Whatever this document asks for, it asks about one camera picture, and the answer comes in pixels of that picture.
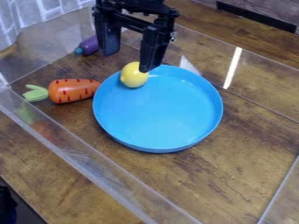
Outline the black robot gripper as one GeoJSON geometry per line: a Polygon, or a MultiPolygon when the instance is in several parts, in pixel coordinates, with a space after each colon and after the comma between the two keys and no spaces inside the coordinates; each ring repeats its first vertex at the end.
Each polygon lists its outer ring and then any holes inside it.
{"type": "Polygon", "coordinates": [[[96,0],[94,18],[102,54],[119,52],[122,28],[140,32],[139,71],[150,72],[162,65],[168,44],[175,40],[178,17],[179,11],[164,0],[96,0]]]}

